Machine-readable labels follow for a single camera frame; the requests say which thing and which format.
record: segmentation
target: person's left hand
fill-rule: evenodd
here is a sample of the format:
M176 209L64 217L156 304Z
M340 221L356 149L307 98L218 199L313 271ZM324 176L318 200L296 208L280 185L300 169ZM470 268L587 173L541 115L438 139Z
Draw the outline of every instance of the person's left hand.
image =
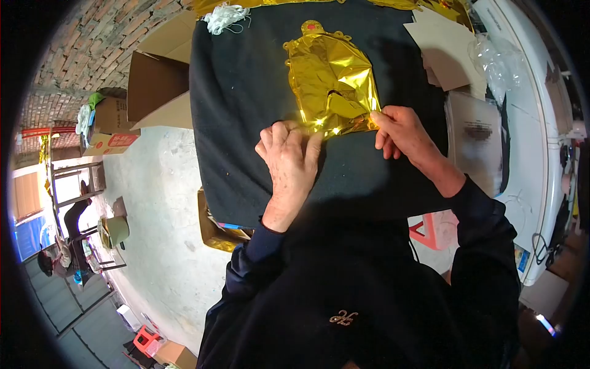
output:
M273 196L262 224L281 233L287 231L312 190L322 147L323 133L315 133L307 141L304 153L303 134L296 126L292 121L276 122L260 132L255 147L273 180Z

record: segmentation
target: finger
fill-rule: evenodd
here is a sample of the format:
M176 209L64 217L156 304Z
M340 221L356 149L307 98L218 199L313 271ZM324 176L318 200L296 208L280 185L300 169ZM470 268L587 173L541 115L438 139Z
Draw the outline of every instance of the finger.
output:
M301 130L295 128L295 129L291 130L291 132L289 132L289 136L287 137L287 145L291 145L291 146L299 149L299 151L301 151L302 140L303 140L303 135L301 134Z
M381 150L385 144L385 140L389 137L387 132L383 129L379 129L375 135L375 148Z
M399 159L402 156L402 151L394 144L394 159Z
M275 122L273 124L273 145L282 145L287 140L289 132L284 122Z
M285 124L285 127L287 128L287 131L291 131L297 127L299 127L299 125L297 124L297 122L293 121L293 120L284 120L283 123Z
M262 141L264 148L270 150L273 147L273 131L271 128L265 128L260 131L260 140Z
M394 142L391 137L387 137L383 145L383 159L388 160L394 151Z
M394 122L402 120L404 116L408 116L410 111L413 111L411 107L395 105L387 105L381 109L381 112L390 117Z
M262 140L258 141L256 146L254 147L254 150L263 160L266 160L266 148L264 147L264 143L262 142Z
M390 136L391 133L394 131L394 122L391 120L390 117L383 113L379 113L376 110L371 112L371 119L385 132L387 132Z
M314 133L307 141L305 150L305 167L308 171L317 171L317 159L320 157L322 150L323 132Z

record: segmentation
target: green cloth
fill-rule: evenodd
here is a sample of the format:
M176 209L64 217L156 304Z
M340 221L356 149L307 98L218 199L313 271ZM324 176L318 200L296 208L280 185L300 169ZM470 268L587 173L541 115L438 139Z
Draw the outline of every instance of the green cloth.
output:
M90 110L94 110L96 104L100 103L104 99L104 96L100 92L95 92L88 98L88 105L90 105Z

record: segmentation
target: blue sign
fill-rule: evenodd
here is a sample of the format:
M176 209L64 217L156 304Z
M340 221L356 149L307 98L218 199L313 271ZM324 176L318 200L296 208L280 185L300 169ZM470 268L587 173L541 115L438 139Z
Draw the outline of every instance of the blue sign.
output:
M43 248L53 244L45 226L45 217L37 217L14 227L14 242L17 255L23 262Z

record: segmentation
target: white box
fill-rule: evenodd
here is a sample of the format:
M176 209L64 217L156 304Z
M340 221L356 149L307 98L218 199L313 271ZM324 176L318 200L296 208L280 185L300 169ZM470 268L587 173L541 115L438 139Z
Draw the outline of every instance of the white box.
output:
M121 305L121 307L117 309L117 312L121 314L125 321L127 321L132 330L137 332L142 327L142 324L139 322L137 317L135 317L135 314L131 311L129 306Z

